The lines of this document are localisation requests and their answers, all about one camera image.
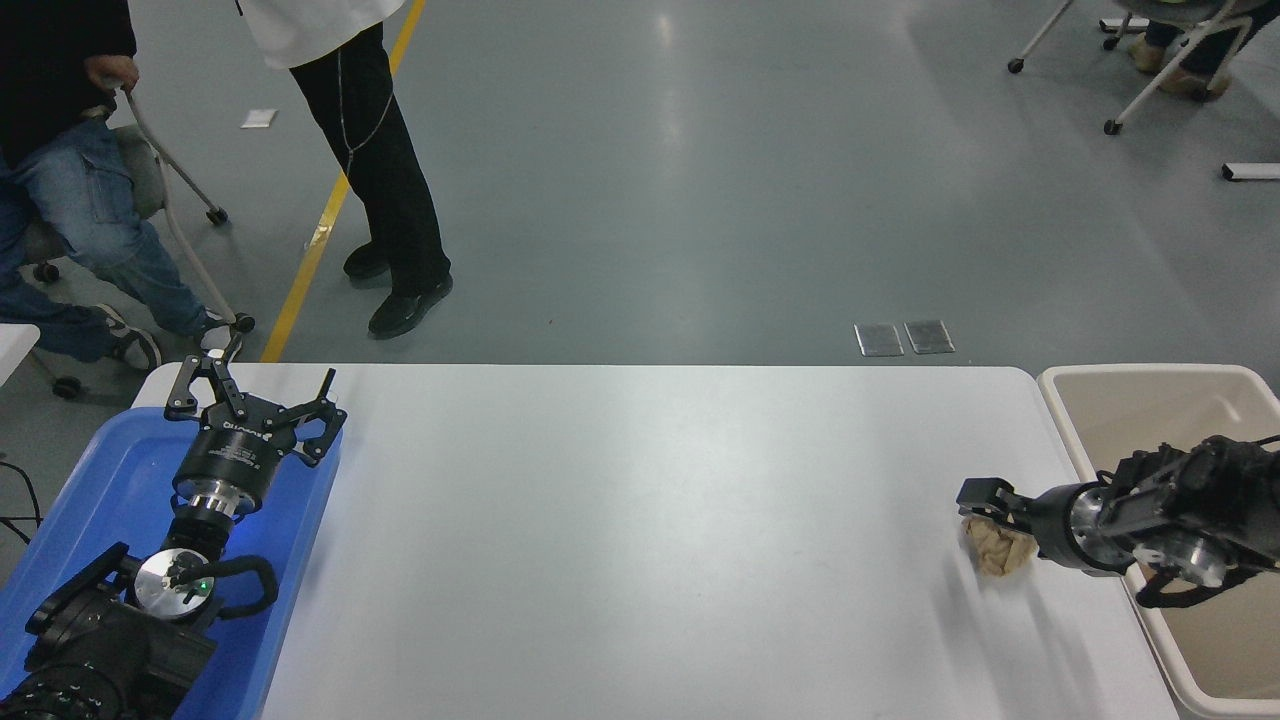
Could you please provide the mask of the person's hand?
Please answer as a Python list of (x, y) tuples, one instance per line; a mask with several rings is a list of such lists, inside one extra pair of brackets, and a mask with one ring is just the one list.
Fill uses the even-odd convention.
[(128, 55), (93, 55), (83, 60), (90, 82), (108, 94), (131, 92), (140, 81), (140, 68)]

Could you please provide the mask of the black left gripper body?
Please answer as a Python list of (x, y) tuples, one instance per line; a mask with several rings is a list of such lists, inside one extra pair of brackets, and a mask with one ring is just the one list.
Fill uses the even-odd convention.
[(296, 442), (285, 409), (248, 396), (246, 416), (228, 402), (207, 406), (200, 429), (175, 473), (175, 492), (192, 498), (215, 483), (234, 487), (242, 497), (266, 498), (285, 451)]

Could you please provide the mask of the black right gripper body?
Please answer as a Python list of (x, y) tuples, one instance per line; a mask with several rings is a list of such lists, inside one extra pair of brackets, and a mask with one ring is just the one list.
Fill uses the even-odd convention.
[(1073, 534), (1071, 512), (1084, 486), (1057, 486), (1024, 502), (1020, 523), (1038, 546), (1038, 555), (1065, 568), (1084, 568)]

